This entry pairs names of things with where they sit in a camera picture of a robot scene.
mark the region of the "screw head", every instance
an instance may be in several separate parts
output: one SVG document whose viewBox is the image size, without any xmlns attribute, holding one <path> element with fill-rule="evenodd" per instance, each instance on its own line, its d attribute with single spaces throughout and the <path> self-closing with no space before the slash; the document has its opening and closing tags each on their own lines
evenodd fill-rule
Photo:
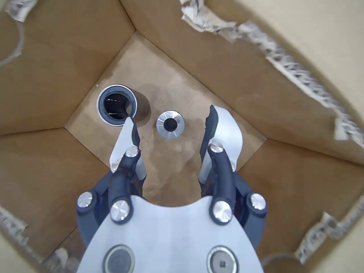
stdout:
<svg viewBox="0 0 364 273">
<path fill-rule="evenodd" d="M 86 208 L 92 202 L 92 193 L 91 192 L 84 192 L 82 193 L 77 199 L 77 206 L 79 208 Z"/>
<path fill-rule="evenodd" d="M 125 156 L 133 158 L 133 157 L 136 157 L 138 155 L 138 153 L 139 153 L 138 147 L 137 146 L 131 146 L 128 149 L 126 149 Z"/>
<path fill-rule="evenodd" d="M 113 173 L 117 170 L 118 166 L 120 165 L 120 161 L 121 158 L 118 158 L 117 160 L 114 160 L 114 162 L 111 164 L 110 169 Z"/>
<path fill-rule="evenodd" d="M 116 201 L 110 209 L 110 216 L 113 221 L 120 222 L 129 215 L 130 206 L 125 200 Z"/>
<path fill-rule="evenodd" d="M 251 205 L 258 210 L 263 210 L 267 206 L 264 197 L 258 193 L 251 195 Z"/>
<path fill-rule="evenodd" d="M 215 141 L 210 144 L 210 149 L 215 153 L 221 153 L 224 151 L 224 146 L 221 143 Z"/>
<path fill-rule="evenodd" d="M 233 217 L 230 205 L 223 200 L 215 202 L 212 207 L 212 213 L 214 217 L 222 223 L 230 222 Z"/>
<path fill-rule="evenodd" d="M 235 164 L 233 161 L 230 160 L 230 164 L 231 164 L 231 169 L 233 170 L 233 172 L 235 171 Z"/>
</svg>

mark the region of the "black cylindrical tube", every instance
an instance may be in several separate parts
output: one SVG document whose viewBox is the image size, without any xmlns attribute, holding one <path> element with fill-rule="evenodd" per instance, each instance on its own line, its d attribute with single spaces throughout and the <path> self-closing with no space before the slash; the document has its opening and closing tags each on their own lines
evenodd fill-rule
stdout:
<svg viewBox="0 0 364 273">
<path fill-rule="evenodd" d="M 101 119 L 113 126 L 123 126 L 127 117 L 142 121 L 150 112 L 149 101 L 142 93 L 121 84 L 104 88 L 96 107 Z"/>
</svg>

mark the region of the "torn cardboard edge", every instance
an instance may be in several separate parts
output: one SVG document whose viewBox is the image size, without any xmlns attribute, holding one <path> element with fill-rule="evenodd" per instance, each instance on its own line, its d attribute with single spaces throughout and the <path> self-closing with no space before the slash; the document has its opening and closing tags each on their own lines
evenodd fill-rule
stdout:
<svg viewBox="0 0 364 273">
<path fill-rule="evenodd" d="M 6 230 L 10 238 L 23 247 L 26 253 L 38 264 L 44 264 L 52 273 L 76 273 L 80 261 L 69 257 L 65 248 L 57 249 L 48 259 L 39 256 L 27 243 L 29 238 L 23 236 L 23 231 L 28 224 L 15 217 L 8 210 L 0 206 L 0 226 Z"/>
<path fill-rule="evenodd" d="M 311 255 L 329 237 L 340 240 L 351 229 L 364 210 L 364 195 L 352 206 L 347 215 L 341 220 L 336 220 L 328 213 L 323 213 L 321 221 L 315 224 L 304 236 L 299 248 L 295 252 L 295 257 L 305 264 Z"/>
<path fill-rule="evenodd" d="M 25 22 L 27 15 L 37 2 L 38 0 L 10 0 L 6 5 L 5 12 L 15 21 L 19 38 L 14 51 L 5 59 L 0 60 L 0 67 L 22 54 L 22 47 L 24 44 L 24 26 L 22 23 Z"/>
<path fill-rule="evenodd" d="M 352 139 L 364 149 L 364 133 L 358 125 L 352 121 L 346 110 L 337 100 L 322 86 L 319 81 L 311 76 L 311 73 L 300 65 L 285 49 L 262 32 L 251 21 L 239 26 L 236 22 L 226 22 L 208 9 L 204 0 L 179 0 L 182 5 L 182 20 L 199 32 L 211 32 L 219 34 L 230 42 L 237 39 L 245 39 L 256 46 L 265 54 L 266 59 L 292 83 L 301 89 L 306 95 L 318 101 L 322 106 L 331 108 L 335 114 L 335 140 Z"/>
<path fill-rule="evenodd" d="M 22 246 L 26 253 L 31 256 L 34 260 L 37 261 L 38 264 L 42 264 L 44 261 L 43 257 L 40 257 L 36 254 L 33 249 L 31 249 L 27 243 L 27 237 L 23 236 L 22 233 L 24 229 L 28 226 L 27 223 L 15 217 L 8 210 L 0 206 L 0 226 L 6 230 L 9 236 L 17 242 L 20 246 Z"/>
</svg>

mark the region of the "cable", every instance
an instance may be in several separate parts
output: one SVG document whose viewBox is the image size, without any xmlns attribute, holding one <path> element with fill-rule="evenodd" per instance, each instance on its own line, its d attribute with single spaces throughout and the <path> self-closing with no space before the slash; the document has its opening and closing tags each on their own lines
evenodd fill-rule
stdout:
<svg viewBox="0 0 364 273">
<path fill-rule="evenodd" d="M 296 260 L 296 261 L 300 262 L 299 259 L 296 258 L 295 255 L 293 255 L 293 254 L 279 253 L 279 254 L 274 254 L 274 255 L 267 256 L 265 259 L 263 259 L 260 262 L 260 264 L 264 268 L 267 265 L 269 265 L 272 261 L 278 260 L 278 259 L 281 259 L 281 258 L 289 258 L 291 260 Z"/>
</svg>

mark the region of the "black rubber fingertip pad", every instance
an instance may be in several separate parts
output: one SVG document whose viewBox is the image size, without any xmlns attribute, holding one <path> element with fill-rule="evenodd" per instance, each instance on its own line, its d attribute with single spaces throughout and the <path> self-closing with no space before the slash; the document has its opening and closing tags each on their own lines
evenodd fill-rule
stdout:
<svg viewBox="0 0 364 273">
<path fill-rule="evenodd" d="M 205 133 L 200 149 L 201 161 L 204 160 L 204 155 L 208 147 L 208 142 L 214 137 L 218 122 L 219 122 L 219 116 L 217 115 L 215 107 L 211 105 L 210 114 L 206 118 Z"/>
</svg>

